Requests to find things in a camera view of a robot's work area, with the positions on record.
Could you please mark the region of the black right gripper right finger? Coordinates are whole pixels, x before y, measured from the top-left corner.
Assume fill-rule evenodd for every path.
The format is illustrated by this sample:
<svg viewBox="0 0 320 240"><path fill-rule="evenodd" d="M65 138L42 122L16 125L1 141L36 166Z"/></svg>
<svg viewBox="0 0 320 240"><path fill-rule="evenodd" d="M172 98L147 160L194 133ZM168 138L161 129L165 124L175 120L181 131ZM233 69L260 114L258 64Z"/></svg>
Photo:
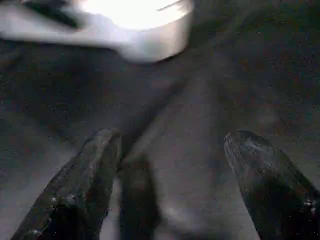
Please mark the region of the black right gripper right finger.
<svg viewBox="0 0 320 240"><path fill-rule="evenodd" d="M263 136L235 130L225 157L261 240L318 240L320 191Z"/></svg>

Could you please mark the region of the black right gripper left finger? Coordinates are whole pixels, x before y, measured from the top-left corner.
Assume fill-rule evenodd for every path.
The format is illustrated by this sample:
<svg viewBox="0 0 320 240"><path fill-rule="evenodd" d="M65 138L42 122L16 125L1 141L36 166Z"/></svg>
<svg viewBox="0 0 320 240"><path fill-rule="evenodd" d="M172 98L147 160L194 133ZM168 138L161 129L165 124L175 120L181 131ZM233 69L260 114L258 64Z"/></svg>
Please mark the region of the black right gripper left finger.
<svg viewBox="0 0 320 240"><path fill-rule="evenodd" d="M86 139L48 182L13 240L98 240L122 158L122 136L104 128Z"/></svg>

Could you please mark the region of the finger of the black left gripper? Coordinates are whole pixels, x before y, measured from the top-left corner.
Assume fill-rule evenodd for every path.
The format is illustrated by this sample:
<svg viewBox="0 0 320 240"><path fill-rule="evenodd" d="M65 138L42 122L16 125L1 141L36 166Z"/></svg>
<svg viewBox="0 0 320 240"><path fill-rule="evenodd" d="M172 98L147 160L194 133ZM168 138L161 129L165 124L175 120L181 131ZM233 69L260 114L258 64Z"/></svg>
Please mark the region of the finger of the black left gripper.
<svg viewBox="0 0 320 240"><path fill-rule="evenodd" d="M22 0L21 5L58 24L77 29L81 23L76 17L63 11L63 7L71 7L71 0Z"/></svg>

